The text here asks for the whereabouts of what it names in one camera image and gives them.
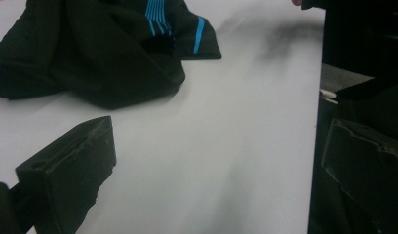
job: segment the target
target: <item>blue trim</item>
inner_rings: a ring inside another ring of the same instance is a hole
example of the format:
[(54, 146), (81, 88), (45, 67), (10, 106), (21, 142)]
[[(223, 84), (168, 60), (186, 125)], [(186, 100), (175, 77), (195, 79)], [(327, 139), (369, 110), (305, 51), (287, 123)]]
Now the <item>blue trim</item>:
[(153, 22), (151, 21), (151, 19), (149, 19), (148, 22), (149, 22), (149, 24), (150, 24), (151, 34), (152, 34), (153, 36), (155, 36), (155, 35), (156, 35), (156, 31), (154, 30)]
[(150, 24), (151, 34), (155, 36), (157, 28), (160, 29), (162, 35), (165, 33), (172, 34), (171, 26), (166, 22), (165, 18), (165, 0), (148, 0), (145, 17), (148, 19)]
[(165, 30), (163, 30), (163, 27), (161, 25), (162, 23), (158, 22), (157, 25), (159, 26), (160, 31), (162, 32), (162, 35), (165, 34)]
[(205, 27), (205, 20), (201, 17), (198, 18), (198, 28), (196, 29), (196, 41), (193, 48), (193, 54), (198, 54), (200, 42), (202, 41), (203, 28)]

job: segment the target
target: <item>white table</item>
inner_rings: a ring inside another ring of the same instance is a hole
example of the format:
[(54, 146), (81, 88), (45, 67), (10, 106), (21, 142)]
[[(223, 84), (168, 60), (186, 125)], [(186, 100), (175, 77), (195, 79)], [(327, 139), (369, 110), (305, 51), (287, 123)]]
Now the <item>white table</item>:
[[(24, 3), (0, 2), (0, 40)], [(111, 115), (118, 164), (78, 233), (306, 233), (324, 12), (186, 3), (214, 26), (222, 60), (186, 61), (176, 95), (115, 111), (70, 93), (0, 98), (0, 181), (14, 186), (17, 165)]]

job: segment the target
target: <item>black garment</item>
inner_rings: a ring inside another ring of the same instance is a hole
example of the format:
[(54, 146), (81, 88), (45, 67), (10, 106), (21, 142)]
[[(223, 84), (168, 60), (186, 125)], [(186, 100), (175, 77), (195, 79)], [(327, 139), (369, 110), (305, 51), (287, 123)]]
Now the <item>black garment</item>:
[(106, 108), (175, 92), (181, 59), (220, 59), (182, 0), (28, 0), (0, 43), (0, 97), (71, 90)]

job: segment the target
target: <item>black cloth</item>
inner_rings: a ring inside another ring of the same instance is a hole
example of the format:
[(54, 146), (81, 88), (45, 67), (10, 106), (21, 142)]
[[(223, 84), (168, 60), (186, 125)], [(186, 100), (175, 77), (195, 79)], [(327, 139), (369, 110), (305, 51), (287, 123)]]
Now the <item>black cloth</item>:
[(28, 0), (0, 43), (0, 97), (70, 90), (105, 108), (173, 93), (182, 59), (220, 59), (182, 0)]

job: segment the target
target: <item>black object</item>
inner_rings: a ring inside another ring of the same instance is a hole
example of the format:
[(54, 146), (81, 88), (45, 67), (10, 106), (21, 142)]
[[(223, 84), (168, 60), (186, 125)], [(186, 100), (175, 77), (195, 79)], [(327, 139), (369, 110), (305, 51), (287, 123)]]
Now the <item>black object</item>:
[(367, 126), (333, 120), (323, 167), (380, 233), (398, 233), (398, 141)]
[(398, 84), (320, 99), (308, 233), (398, 234)]
[(73, 234), (116, 165), (110, 117), (84, 122), (16, 168), (20, 183), (0, 182), (0, 234)]
[(326, 9), (323, 63), (389, 79), (398, 70), (398, 0), (303, 0)]
[(0, 97), (70, 90), (114, 109), (177, 91), (181, 59), (220, 57), (182, 0), (27, 0), (0, 43)]

